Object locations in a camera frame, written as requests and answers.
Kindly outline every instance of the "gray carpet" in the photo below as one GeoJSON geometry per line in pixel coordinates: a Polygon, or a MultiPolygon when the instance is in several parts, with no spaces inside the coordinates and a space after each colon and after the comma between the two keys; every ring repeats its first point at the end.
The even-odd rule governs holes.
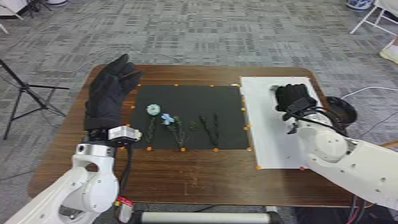
{"type": "MultiPolygon", "coordinates": [[[[341,96],[367,86],[398,86],[398,67],[378,57],[391,35],[366,25],[348,34],[362,16],[346,10],[343,0],[72,0],[53,12],[42,9],[33,19],[25,14],[25,21],[1,20],[10,35],[0,33],[0,57],[23,80],[71,88],[53,97],[65,112],[90,68],[122,53],[136,64],[305,67],[325,94],[341,96]]],[[[1,81],[1,130],[16,93],[1,81]]],[[[396,99],[398,93],[383,90],[348,98],[359,110],[351,137],[398,111],[396,99]]],[[[33,106],[23,98],[19,111],[33,106]]],[[[14,123],[9,140],[0,141],[0,223],[28,200],[32,171],[60,123],[62,118],[46,112],[33,114],[14,123]]],[[[398,116],[362,138],[373,143],[396,140],[396,124],[398,116]]]]}

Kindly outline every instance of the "white base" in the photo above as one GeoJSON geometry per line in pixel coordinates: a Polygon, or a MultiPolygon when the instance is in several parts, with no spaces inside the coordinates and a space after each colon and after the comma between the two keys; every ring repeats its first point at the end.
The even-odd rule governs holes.
{"type": "Polygon", "coordinates": [[[287,135],[291,126],[282,121],[275,106],[275,88],[287,84],[305,84],[311,97],[318,100],[307,77],[241,77],[250,124],[252,147],[261,169],[298,169],[305,166],[305,147],[298,135],[287,135]]]}
{"type": "Polygon", "coordinates": [[[51,6],[62,6],[62,5],[65,5],[65,3],[67,3],[67,0],[48,0],[46,1],[46,4],[51,6]]]}

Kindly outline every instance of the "black glove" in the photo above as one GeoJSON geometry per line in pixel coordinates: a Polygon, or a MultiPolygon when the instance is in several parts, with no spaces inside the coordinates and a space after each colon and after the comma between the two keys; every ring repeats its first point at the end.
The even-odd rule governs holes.
{"type": "Polygon", "coordinates": [[[136,87],[142,72],[128,62],[128,55],[104,66],[90,84],[88,100],[85,102],[87,131],[120,126],[120,105],[124,97],[136,87]]]}
{"type": "Polygon", "coordinates": [[[316,100],[307,94],[307,87],[303,84],[286,85],[275,90],[277,107],[275,110],[286,112],[284,120],[289,115],[302,116],[302,112],[316,107],[316,100]]]}

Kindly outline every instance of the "black stand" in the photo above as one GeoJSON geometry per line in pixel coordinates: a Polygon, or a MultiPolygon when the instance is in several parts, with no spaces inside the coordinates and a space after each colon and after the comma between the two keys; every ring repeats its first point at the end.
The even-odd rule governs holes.
{"type": "Polygon", "coordinates": [[[33,18],[33,12],[39,12],[40,11],[40,7],[39,5],[42,5],[48,9],[48,11],[53,11],[46,5],[46,3],[42,2],[42,0],[26,0],[28,2],[28,11],[30,11],[30,18],[33,18]]]}
{"type": "Polygon", "coordinates": [[[5,128],[5,132],[3,132],[3,140],[7,139],[7,136],[9,136],[9,130],[10,130],[10,124],[12,124],[12,121],[16,119],[19,119],[21,117],[25,117],[28,114],[32,114],[35,111],[40,111],[40,110],[48,110],[49,112],[53,112],[56,115],[64,116],[65,117],[65,114],[62,113],[62,111],[58,110],[58,108],[49,104],[49,99],[51,99],[51,96],[53,96],[53,92],[56,89],[69,89],[65,87],[56,87],[56,86],[42,86],[42,85],[30,85],[26,84],[19,77],[16,76],[16,73],[12,72],[3,60],[0,59],[0,66],[3,67],[12,79],[16,80],[16,83],[19,85],[17,89],[19,89],[19,93],[17,93],[17,97],[16,97],[16,104],[14,104],[14,108],[12,108],[12,112],[10,112],[10,117],[9,117],[9,124],[7,124],[7,128],[5,128]],[[37,93],[33,92],[32,88],[30,87],[35,87],[35,88],[44,88],[44,89],[51,89],[51,92],[49,92],[49,95],[46,97],[46,99],[37,95],[37,93]],[[19,104],[19,99],[21,99],[21,94],[26,93],[28,96],[32,97],[33,101],[37,102],[39,104],[39,108],[33,109],[32,111],[28,111],[26,113],[23,113],[19,116],[16,116],[16,108],[17,108],[17,104],[19,104]]]}

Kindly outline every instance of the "tripod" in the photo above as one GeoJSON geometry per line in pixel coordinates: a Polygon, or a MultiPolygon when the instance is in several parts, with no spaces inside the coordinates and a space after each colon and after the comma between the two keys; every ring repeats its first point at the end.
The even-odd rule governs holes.
{"type": "Polygon", "coordinates": [[[16,73],[12,72],[3,60],[0,59],[0,66],[3,67],[12,79],[16,80],[16,83],[19,85],[17,90],[17,97],[16,97],[16,103],[14,103],[14,108],[12,108],[12,112],[10,112],[10,117],[9,117],[9,124],[7,124],[7,128],[5,128],[5,132],[3,132],[3,140],[7,139],[9,136],[9,130],[10,130],[10,125],[16,119],[19,119],[21,117],[25,117],[28,114],[32,114],[35,111],[40,110],[48,110],[49,112],[53,112],[56,115],[65,117],[65,114],[62,113],[62,111],[58,110],[58,108],[51,105],[49,103],[49,99],[53,96],[53,92],[56,89],[69,89],[65,87],[56,87],[56,86],[44,86],[44,85],[30,85],[28,83],[25,83],[19,79],[19,77],[16,76],[16,73]],[[48,94],[46,99],[37,95],[37,93],[33,92],[32,88],[42,88],[42,89],[51,89],[51,92],[48,94]],[[32,97],[35,103],[39,104],[39,108],[35,108],[33,110],[30,110],[26,113],[23,113],[19,116],[16,116],[16,108],[19,105],[19,99],[21,99],[21,94],[26,93],[28,96],[32,97]]]}

